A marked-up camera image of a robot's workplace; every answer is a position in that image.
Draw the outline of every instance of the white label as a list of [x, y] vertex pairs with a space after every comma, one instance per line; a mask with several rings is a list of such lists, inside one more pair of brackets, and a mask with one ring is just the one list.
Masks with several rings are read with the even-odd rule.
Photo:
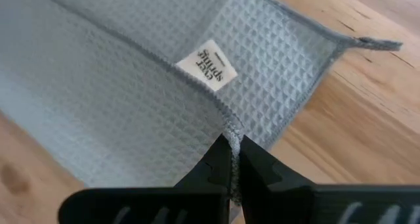
[[210, 39], [177, 63], [177, 66], [217, 91], [238, 73], [217, 44]]

